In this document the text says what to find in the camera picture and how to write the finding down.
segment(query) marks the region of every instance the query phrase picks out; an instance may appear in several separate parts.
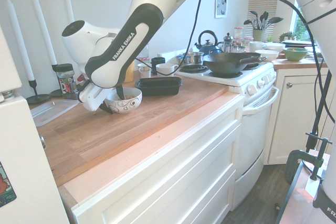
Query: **window blind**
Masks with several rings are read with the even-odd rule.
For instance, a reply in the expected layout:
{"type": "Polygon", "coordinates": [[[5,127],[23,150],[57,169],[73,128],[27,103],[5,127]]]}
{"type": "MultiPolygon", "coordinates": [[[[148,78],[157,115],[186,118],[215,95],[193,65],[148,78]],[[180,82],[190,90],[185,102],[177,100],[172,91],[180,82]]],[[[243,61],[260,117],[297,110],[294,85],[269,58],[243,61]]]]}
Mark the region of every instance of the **window blind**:
{"type": "MultiPolygon", "coordinates": [[[[275,17],[275,12],[277,10],[277,0],[248,0],[248,12],[247,19],[253,22],[256,19],[256,16],[250,13],[250,10],[254,10],[258,13],[258,21],[260,22],[260,16],[264,12],[268,12],[268,20],[275,17]]],[[[265,37],[267,35],[273,35],[274,25],[271,25],[265,30],[265,37]]],[[[252,25],[245,26],[245,37],[253,37],[253,28],[252,25]]]]}

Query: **oven door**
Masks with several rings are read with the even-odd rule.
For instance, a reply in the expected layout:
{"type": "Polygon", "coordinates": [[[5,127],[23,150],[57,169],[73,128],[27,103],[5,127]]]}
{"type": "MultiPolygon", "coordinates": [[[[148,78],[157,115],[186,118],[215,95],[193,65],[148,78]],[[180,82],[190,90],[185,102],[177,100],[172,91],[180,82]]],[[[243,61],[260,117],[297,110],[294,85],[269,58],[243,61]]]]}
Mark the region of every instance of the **oven door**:
{"type": "Polygon", "coordinates": [[[265,147],[271,105],[278,93],[279,89],[273,86],[264,95],[243,108],[237,178],[247,172],[265,147]]]}

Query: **stove knob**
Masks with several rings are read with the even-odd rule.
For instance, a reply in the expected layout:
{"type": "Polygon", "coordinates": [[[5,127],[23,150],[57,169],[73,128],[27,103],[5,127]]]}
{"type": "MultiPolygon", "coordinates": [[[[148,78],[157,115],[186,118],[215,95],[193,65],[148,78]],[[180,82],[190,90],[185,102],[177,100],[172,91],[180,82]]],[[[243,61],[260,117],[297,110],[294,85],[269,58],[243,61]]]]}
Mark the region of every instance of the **stove knob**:
{"type": "Polygon", "coordinates": [[[270,73],[268,73],[266,76],[270,82],[273,81],[273,76],[270,73]]]}
{"type": "Polygon", "coordinates": [[[247,86],[247,93],[252,96],[254,94],[256,94],[258,91],[257,91],[257,88],[254,86],[254,85],[249,85],[247,86]]]}
{"type": "Polygon", "coordinates": [[[268,76],[264,76],[262,80],[265,82],[265,84],[268,84],[268,83],[269,83],[268,76]]]}
{"type": "Polygon", "coordinates": [[[273,80],[275,80],[277,78],[277,73],[276,72],[273,72],[272,73],[272,77],[273,77],[273,80]]]}
{"type": "Polygon", "coordinates": [[[263,81],[262,79],[260,79],[260,80],[258,80],[258,87],[262,87],[262,86],[264,86],[265,85],[265,81],[263,81]]]}

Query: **window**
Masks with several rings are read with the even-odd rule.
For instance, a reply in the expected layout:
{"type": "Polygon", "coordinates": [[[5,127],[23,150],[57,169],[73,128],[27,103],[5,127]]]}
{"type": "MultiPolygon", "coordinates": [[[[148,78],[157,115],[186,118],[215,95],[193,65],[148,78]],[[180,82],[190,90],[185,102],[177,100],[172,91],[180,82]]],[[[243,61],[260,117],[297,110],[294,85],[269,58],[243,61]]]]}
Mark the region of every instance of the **window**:
{"type": "MultiPolygon", "coordinates": [[[[268,19],[275,17],[275,12],[277,10],[277,0],[248,0],[248,13],[247,19],[254,20],[256,16],[250,13],[250,10],[254,10],[258,13],[258,18],[265,11],[268,12],[268,19]]],[[[274,25],[269,26],[265,30],[265,35],[273,35],[274,25]]],[[[247,25],[245,30],[245,37],[253,37],[252,25],[247,25]]]]}
{"type": "MultiPolygon", "coordinates": [[[[294,5],[295,7],[298,7],[298,2],[296,2],[296,0],[294,5]]],[[[310,37],[305,25],[294,10],[289,30],[296,35],[296,40],[310,41],[310,37]]]]}

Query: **burner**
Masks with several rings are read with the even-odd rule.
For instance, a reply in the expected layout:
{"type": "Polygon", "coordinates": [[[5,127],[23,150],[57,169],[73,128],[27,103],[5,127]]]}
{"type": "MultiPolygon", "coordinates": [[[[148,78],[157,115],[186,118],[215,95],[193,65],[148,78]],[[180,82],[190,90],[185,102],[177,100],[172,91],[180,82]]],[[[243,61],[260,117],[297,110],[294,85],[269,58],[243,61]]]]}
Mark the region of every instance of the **burner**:
{"type": "Polygon", "coordinates": [[[239,77],[241,76],[243,73],[242,72],[238,72],[238,73],[228,73],[228,74],[223,74],[223,73],[213,73],[210,72],[209,76],[212,77],[219,77],[219,78],[235,78],[235,77],[239,77]]]}
{"type": "Polygon", "coordinates": [[[259,63],[247,64],[243,70],[253,70],[259,68],[259,63]]]}
{"type": "Polygon", "coordinates": [[[180,69],[180,72],[184,73],[203,73],[206,72],[208,68],[202,65],[187,65],[180,69]]]}

